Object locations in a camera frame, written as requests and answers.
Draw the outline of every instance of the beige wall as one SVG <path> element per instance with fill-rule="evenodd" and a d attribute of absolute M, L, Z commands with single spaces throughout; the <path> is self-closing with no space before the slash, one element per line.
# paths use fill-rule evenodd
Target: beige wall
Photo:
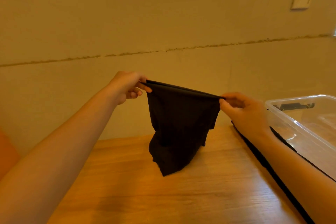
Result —
<path fill-rule="evenodd" d="M 0 0 L 0 125 L 25 154 L 123 69 L 213 94 L 336 95 L 336 42 L 318 37 L 334 31 L 336 3 L 291 1 Z M 152 132 L 141 97 L 101 138 Z"/>

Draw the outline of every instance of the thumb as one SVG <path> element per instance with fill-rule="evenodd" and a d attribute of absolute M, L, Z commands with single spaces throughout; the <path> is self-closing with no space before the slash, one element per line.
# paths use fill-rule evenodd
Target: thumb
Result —
<path fill-rule="evenodd" d="M 219 106 L 220 109 L 227 115 L 229 116 L 231 119 L 233 118 L 233 115 L 235 113 L 235 109 L 228 103 L 226 102 L 224 99 L 220 99 L 219 100 Z"/>

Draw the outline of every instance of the hand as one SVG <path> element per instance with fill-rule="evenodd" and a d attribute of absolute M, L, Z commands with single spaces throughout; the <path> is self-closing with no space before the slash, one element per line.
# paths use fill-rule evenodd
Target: hand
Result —
<path fill-rule="evenodd" d="M 241 93 L 226 93 L 222 97 L 226 100 L 219 100 L 221 110 L 251 143 L 272 136 L 262 102 Z"/>
<path fill-rule="evenodd" d="M 108 84 L 108 87 L 116 94 L 117 104 L 121 105 L 126 99 L 141 96 L 141 90 L 152 92 L 149 87 L 143 85 L 141 82 L 146 82 L 146 77 L 143 74 L 119 71 Z"/>

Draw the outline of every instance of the wooden table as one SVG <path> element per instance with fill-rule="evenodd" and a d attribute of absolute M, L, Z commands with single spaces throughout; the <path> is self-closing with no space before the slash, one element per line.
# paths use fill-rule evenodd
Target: wooden table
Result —
<path fill-rule="evenodd" d="M 49 224 L 305 223 L 232 126 L 209 131 L 192 162 L 166 177 L 151 137 L 98 141 Z"/>

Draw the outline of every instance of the plastic storage box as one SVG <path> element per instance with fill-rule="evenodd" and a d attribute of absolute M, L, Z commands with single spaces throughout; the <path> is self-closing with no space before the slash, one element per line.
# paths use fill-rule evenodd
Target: plastic storage box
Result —
<path fill-rule="evenodd" d="M 298 153 L 336 179 L 336 97 L 269 100 L 268 121 Z"/>

